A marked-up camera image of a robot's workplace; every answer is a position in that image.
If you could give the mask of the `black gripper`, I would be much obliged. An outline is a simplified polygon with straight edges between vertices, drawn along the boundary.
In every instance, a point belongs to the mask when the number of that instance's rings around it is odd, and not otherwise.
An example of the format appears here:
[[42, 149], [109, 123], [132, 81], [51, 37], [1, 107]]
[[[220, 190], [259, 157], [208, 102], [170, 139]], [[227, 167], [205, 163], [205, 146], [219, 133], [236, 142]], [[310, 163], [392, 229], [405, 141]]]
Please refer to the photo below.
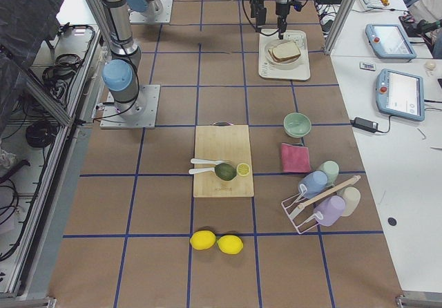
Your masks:
[[290, 9], [300, 12], [303, 4], [298, 0], [275, 0], [276, 1], [276, 15], [278, 16], [278, 38], [282, 39], [282, 34], [286, 32], [287, 20]]
[[249, 0], [251, 6], [251, 17], [256, 20], [256, 32], [262, 32], [262, 26], [266, 24], [267, 9], [265, 0]]

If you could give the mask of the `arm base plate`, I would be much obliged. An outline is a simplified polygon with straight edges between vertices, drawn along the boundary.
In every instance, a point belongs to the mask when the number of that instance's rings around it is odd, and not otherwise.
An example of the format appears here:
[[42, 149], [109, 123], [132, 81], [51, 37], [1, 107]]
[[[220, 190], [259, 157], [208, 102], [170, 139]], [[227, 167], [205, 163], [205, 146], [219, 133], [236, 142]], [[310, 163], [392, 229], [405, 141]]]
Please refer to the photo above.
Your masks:
[[127, 0], [132, 24], [170, 23], [173, 0]]
[[108, 92], [106, 101], [112, 104], [104, 108], [104, 118], [100, 119], [99, 126], [101, 129], [155, 128], [159, 98], [160, 85], [142, 85], [135, 105], [123, 113], [130, 104], [115, 106], [113, 96]]

